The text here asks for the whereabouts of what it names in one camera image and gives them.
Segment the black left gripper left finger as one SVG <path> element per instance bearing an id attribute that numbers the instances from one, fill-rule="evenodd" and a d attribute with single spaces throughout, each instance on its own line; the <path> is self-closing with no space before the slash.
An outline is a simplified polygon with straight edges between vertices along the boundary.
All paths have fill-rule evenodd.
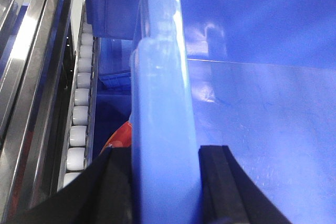
<path id="1" fill-rule="evenodd" d="M 131 149 L 107 148 L 70 184 L 8 223 L 132 223 Z"/>

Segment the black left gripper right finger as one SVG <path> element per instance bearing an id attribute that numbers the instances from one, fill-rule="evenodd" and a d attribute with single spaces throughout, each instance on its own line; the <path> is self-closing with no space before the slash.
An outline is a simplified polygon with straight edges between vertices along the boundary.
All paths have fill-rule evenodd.
<path id="1" fill-rule="evenodd" d="M 203 223 L 289 223 L 252 182 L 228 146 L 201 146 Z"/>

